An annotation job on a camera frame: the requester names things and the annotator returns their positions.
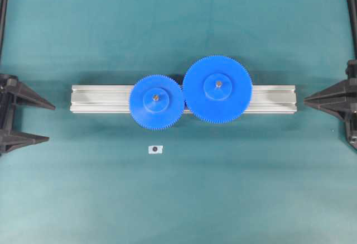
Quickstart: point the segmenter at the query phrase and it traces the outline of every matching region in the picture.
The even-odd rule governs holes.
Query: large blue gear
[[[184,78],[187,107],[199,119],[227,123],[249,106],[252,80],[237,61],[225,56],[209,56],[194,63]]]

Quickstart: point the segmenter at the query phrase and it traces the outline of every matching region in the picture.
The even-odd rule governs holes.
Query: plastic gear
[[[135,84],[129,109],[134,120],[149,130],[171,127],[184,112],[181,87],[164,75],[150,75]]]
[[[187,107],[196,117],[210,123],[238,118],[249,106],[252,89],[247,70],[225,56],[198,60],[184,78]]]

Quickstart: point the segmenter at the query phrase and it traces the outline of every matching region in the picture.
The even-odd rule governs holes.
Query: aluminum rail
[[[73,113],[129,113],[133,85],[73,85]],[[297,111],[294,85],[255,85],[244,113],[294,114]]]

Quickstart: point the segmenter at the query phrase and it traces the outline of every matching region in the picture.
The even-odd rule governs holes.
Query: metal bolt
[[[222,81],[218,80],[218,81],[216,82],[216,87],[217,87],[217,88],[222,87]]]

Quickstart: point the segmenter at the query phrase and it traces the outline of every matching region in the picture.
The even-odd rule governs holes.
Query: gear teeth
[[[234,120],[236,120],[237,118],[240,117],[240,115],[239,115],[239,116],[236,116],[236,117],[234,117],[234,118],[232,118],[232,119],[210,120],[210,119],[207,119],[207,118],[202,117],[202,116],[200,116],[200,115],[197,115],[197,114],[195,114],[194,112],[192,112],[192,113],[193,113],[194,116],[197,117],[198,119],[200,119],[200,120],[202,120],[202,121],[204,121],[204,122],[207,122],[207,123],[211,123],[211,124],[225,124],[225,123],[230,123],[230,122],[232,122],[232,121],[234,121]]]
[[[148,76],[145,76],[144,78],[142,78],[141,80],[139,80],[135,85],[138,85],[139,83],[145,82],[147,79],[153,78],[153,77],[169,79],[170,81],[172,81],[172,83],[176,84],[177,87],[179,88],[180,92],[182,92],[181,86],[174,79],[170,78],[167,75],[158,75],[158,74],[148,75]],[[148,126],[148,125],[142,123],[137,118],[135,118],[135,116],[133,115],[132,111],[130,111],[130,115],[132,116],[132,118],[135,120],[135,122],[139,126],[145,128],[147,130],[151,130],[151,131],[162,131],[162,130],[165,130],[167,128],[172,127],[181,118],[182,114],[184,113],[184,110],[185,110],[185,100],[183,99],[182,100],[182,111],[181,111],[180,115],[175,120],[173,120],[171,123],[169,123],[167,125],[164,125],[162,127],[152,127],[152,126]]]

